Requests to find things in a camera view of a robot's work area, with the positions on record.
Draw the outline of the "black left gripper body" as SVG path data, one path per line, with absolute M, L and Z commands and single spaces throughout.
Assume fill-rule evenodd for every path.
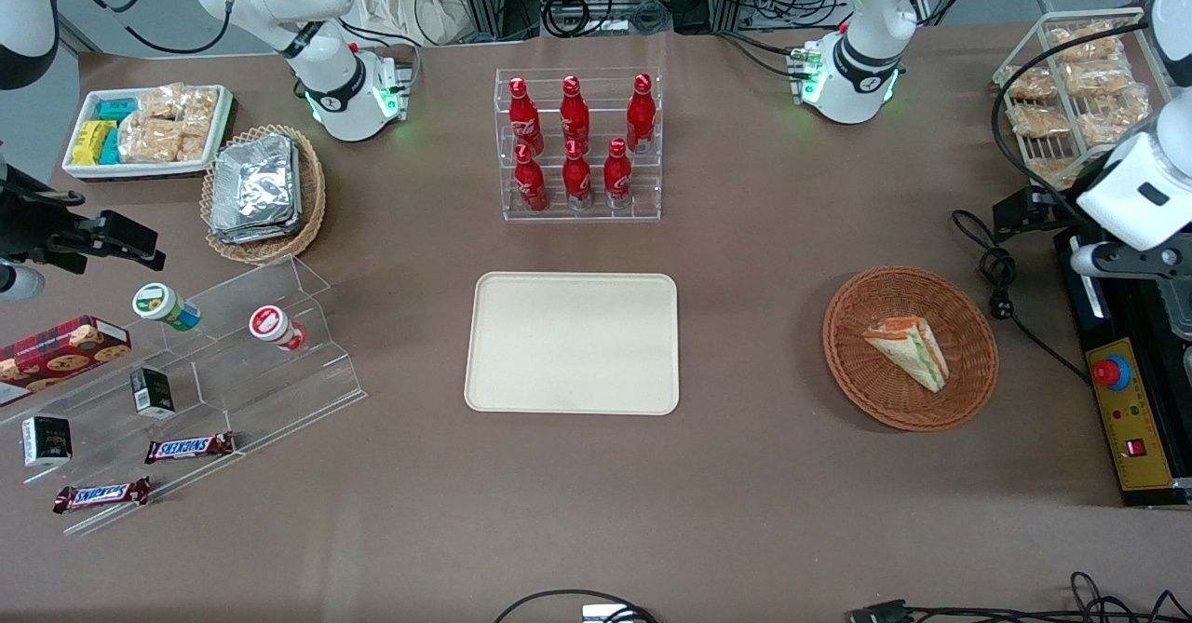
M 1084 228 L 1089 224 L 1089 217 L 1078 206 L 1078 191 L 1043 191 L 1039 203 L 1047 206 L 1048 219 L 1042 224 L 1043 231 L 1062 231 L 1062 229 Z

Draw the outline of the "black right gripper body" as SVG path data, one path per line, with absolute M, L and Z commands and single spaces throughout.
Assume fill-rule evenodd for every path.
M 4 166 L 1 191 L 1 253 L 5 261 L 35 264 L 85 266 L 82 253 L 61 250 L 56 236 L 69 239 L 86 217 L 72 212 L 86 198 L 75 191 L 55 191 L 25 172 Z

